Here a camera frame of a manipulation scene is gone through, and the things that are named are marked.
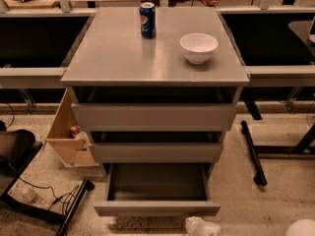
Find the yellowish white gripper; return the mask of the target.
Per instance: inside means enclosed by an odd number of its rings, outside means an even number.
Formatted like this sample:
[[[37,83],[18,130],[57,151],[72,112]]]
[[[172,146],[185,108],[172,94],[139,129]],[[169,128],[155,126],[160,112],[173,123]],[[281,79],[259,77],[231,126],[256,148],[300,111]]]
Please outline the yellowish white gripper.
[[[189,236],[221,236],[221,227],[198,216],[185,219],[185,228]]]

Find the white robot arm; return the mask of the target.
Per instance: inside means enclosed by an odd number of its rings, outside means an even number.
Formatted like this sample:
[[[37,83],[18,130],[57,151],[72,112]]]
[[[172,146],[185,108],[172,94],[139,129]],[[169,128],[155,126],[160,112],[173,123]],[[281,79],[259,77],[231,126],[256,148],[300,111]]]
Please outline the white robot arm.
[[[222,236],[221,227],[214,222],[198,216],[185,219],[185,228],[189,236]],[[299,219],[286,230],[284,236],[315,236],[315,220]]]

